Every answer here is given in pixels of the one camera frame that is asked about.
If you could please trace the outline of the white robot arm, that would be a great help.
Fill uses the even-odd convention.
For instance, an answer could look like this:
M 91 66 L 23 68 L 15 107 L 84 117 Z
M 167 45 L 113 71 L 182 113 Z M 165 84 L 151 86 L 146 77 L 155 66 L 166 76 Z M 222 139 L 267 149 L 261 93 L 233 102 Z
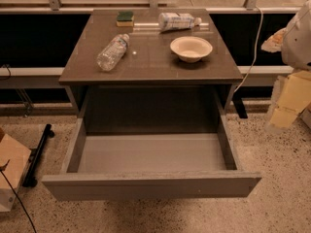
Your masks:
M 307 0 L 284 29 L 261 46 L 275 51 L 280 45 L 282 61 L 293 71 L 274 83 L 265 129 L 269 133 L 287 130 L 311 103 L 311 0 Z

